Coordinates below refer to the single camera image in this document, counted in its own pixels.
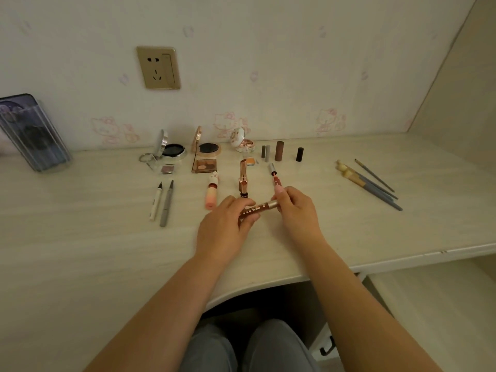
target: metal ring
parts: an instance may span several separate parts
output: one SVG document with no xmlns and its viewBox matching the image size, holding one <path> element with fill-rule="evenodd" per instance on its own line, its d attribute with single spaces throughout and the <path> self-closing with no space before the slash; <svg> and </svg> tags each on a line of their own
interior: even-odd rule
<svg viewBox="0 0 496 372">
<path fill-rule="evenodd" d="M 144 161 L 144 160 L 143 160 L 143 158 L 144 158 L 144 157 L 147 157 L 148 155 L 153 156 L 153 154 L 152 154 L 152 153 L 144 153 L 144 154 L 141 154 L 141 155 L 140 155 L 140 157 L 138 158 L 138 160 L 139 160 L 140 162 L 142 162 L 142 163 L 149 162 L 149 161 L 151 161 L 151 160 L 152 160 L 152 158 L 147 159 L 146 161 Z"/>
</svg>

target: drawer handle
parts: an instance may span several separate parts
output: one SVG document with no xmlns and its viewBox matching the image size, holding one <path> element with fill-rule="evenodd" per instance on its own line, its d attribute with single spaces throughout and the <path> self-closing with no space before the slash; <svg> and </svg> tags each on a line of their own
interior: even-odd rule
<svg viewBox="0 0 496 372">
<path fill-rule="evenodd" d="M 320 348 L 320 355 L 322 355 L 322 356 L 327 356 L 327 355 L 329 355 L 329 354 L 332 352 L 332 350 L 334 350 L 334 349 L 336 348 L 336 342 L 334 342 L 334 338 L 333 338 L 332 336 L 331 336 L 331 337 L 329 337 L 329 338 L 330 338 L 330 340 L 331 340 L 331 342 L 332 342 L 332 346 L 331 346 L 331 348 L 329 349 L 329 351 L 326 351 L 326 350 L 324 350 L 324 348 L 323 348 L 323 347 L 321 347 L 321 348 Z"/>
</svg>

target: gold outlet plate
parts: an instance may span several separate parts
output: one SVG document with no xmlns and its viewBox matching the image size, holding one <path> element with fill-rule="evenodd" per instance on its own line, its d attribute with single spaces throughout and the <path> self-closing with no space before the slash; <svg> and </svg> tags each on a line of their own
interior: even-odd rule
<svg viewBox="0 0 496 372">
<path fill-rule="evenodd" d="M 136 48 L 147 89 L 180 89 L 176 50 L 171 47 Z"/>
</svg>

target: wall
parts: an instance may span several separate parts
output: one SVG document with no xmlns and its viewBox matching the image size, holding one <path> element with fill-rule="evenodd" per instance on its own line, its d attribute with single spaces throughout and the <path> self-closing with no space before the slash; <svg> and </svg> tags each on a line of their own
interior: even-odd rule
<svg viewBox="0 0 496 372">
<path fill-rule="evenodd" d="M 477 0 L 412 133 L 496 174 L 496 0 Z"/>
<path fill-rule="evenodd" d="M 0 96 L 71 149 L 404 132 L 473 2 L 2 0 Z M 175 47 L 183 88 L 146 90 L 138 45 Z"/>
</svg>

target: light blue jeans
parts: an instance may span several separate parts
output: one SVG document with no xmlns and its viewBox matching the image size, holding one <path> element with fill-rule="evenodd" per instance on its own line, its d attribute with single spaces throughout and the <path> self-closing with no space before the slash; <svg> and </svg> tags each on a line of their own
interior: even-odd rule
<svg viewBox="0 0 496 372">
<path fill-rule="evenodd" d="M 214 325 L 198 329 L 191 340 L 179 372 L 236 372 L 238 362 L 231 343 Z M 269 320 L 252 334 L 242 372 L 319 372 L 307 348 L 281 320 Z"/>
</svg>

